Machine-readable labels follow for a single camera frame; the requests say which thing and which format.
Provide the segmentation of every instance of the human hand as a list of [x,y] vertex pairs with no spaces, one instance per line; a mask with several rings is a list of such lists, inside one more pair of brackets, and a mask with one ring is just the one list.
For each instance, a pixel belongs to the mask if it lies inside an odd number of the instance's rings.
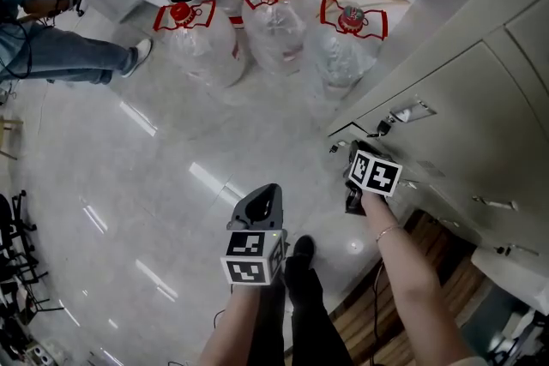
[[360,197],[360,204],[364,208],[365,212],[368,212],[372,207],[378,204],[384,204],[383,198],[374,192],[362,191],[362,196]]

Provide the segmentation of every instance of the forearm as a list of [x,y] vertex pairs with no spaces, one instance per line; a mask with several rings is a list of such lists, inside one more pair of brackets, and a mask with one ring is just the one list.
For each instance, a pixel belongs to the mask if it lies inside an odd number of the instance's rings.
[[200,356],[200,366],[245,366],[256,325],[261,291],[235,285],[214,333]]
[[23,9],[25,9],[27,14],[46,17],[52,11],[63,9],[63,5],[60,4],[61,2],[62,0],[59,2],[57,0],[27,0],[23,4]]
[[[363,194],[368,223],[376,237],[396,219],[377,196]],[[438,276],[412,238],[402,229],[388,231],[377,242],[396,309],[418,364],[448,366],[472,355],[443,300]]]
[[[395,216],[378,195],[364,193],[363,196],[367,198],[367,222],[375,237],[397,225]],[[395,229],[383,234],[377,244],[396,301],[439,295],[437,274],[404,230]]]

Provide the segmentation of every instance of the white box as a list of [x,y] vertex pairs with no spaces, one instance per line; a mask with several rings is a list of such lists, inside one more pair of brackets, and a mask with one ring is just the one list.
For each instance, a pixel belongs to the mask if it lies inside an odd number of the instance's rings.
[[221,265],[229,284],[270,285],[284,259],[282,231],[232,231]]
[[358,150],[349,171],[349,180],[363,190],[391,197],[401,172],[402,165]]

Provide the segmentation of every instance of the person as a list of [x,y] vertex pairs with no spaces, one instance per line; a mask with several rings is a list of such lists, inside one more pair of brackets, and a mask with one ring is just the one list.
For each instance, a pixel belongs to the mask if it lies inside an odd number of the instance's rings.
[[[416,364],[486,366],[474,357],[444,304],[437,274],[384,200],[364,192],[366,223],[377,237],[396,309]],[[293,365],[352,365],[345,344],[323,306],[323,289],[311,268],[315,245],[301,237],[287,258],[284,280],[293,304]],[[226,310],[205,345],[200,366],[281,366],[284,284],[235,285]]]
[[[107,84],[114,74],[129,77],[148,57],[152,40],[124,49],[45,27],[36,20],[70,9],[75,0],[1,0],[0,81],[14,78],[89,81]],[[28,16],[17,20],[18,7]]]

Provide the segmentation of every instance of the white sneaker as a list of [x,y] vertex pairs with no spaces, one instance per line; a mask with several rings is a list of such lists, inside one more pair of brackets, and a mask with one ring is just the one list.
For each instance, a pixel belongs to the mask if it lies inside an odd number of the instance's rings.
[[143,62],[147,59],[149,54],[151,53],[151,50],[153,49],[153,41],[151,39],[144,39],[141,40],[137,45],[137,62],[136,65],[125,74],[121,75],[123,78],[130,77],[136,69],[143,64]]

